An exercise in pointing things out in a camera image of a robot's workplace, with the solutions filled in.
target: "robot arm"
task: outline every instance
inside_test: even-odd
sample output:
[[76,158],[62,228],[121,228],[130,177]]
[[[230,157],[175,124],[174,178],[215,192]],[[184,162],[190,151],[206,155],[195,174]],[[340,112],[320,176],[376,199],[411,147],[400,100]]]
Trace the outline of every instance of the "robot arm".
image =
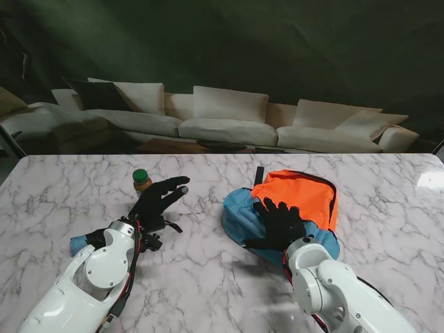
[[382,294],[333,260],[312,238],[293,242],[286,253],[293,290],[302,310],[317,314],[331,333],[416,332]]
[[[94,250],[88,245],[79,251],[25,318],[19,333],[94,333],[106,326],[111,308],[126,290],[132,260],[137,259],[137,230],[123,221],[114,221],[104,235],[106,246]],[[77,275],[87,281],[89,290],[76,281]],[[97,298],[95,291],[106,296]]]

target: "backdrop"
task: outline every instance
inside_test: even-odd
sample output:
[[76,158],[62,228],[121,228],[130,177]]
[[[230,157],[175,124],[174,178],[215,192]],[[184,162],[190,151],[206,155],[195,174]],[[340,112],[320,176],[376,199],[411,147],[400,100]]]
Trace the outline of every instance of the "backdrop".
[[444,125],[442,0],[0,0],[48,87],[162,82],[383,107]]

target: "table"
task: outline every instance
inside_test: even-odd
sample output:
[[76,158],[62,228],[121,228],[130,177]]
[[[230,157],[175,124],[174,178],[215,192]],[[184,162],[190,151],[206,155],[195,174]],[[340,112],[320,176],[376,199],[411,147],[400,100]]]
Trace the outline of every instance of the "table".
[[320,332],[280,269],[221,227],[233,189],[256,167],[337,185],[343,261],[379,287],[419,332],[444,326],[444,166],[433,155],[29,156],[0,187],[0,332],[14,332],[70,262],[71,237],[104,228],[136,201],[131,173],[191,178],[165,213],[184,230],[139,258],[117,332]]
[[[144,144],[137,147],[140,153],[154,153],[154,154],[211,154],[212,152],[205,147],[202,147],[196,142],[176,141],[167,139],[150,139]],[[236,153],[253,153],[250,148],[245,148]]]

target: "backpack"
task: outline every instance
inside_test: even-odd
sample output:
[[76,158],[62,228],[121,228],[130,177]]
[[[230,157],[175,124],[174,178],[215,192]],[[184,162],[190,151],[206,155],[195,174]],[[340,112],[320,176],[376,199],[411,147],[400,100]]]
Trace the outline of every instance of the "backpack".
[[[338,214],[336,187],[329,180],[304,172],[281,170],[268,173],[262,183],[264,168],[257,168],[255,186],[237,189],[223,201],[222,225],[225,233],[239,245],[244,239],[265,237],[264,222],[253,203],[270,198],[276,205],[281,201],[288,207],[299,208],[308,237],[324,246],[333,259],[340,253],[334,234]],[[282,266],[282,252],[249,249],[278,266]]]

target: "blue fabric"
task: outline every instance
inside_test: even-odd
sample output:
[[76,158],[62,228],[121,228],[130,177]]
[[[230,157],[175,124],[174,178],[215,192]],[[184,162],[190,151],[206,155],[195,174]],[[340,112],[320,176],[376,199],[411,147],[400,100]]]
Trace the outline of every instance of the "blue fabric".
[[[223,201],[222,224],[225,233],[236,243],[244,239],[265,237],[265,225],[259,213],[253,207],[253,199],[249,189],[237,189]],[[339,243],[330,230],[321,230],[313,222],[305,224],[307,235],[312,234],[322,244],[333,259],[339,256]],[[277,264],[282,265],[282,252],[275,250],[255,250],[251,252]]]
[[83,249],[88,243],[86,242],[86,236],[77,236],[71,238],[69,241],[69,248],[71,249],[71,254],[74,256],[78,251]]

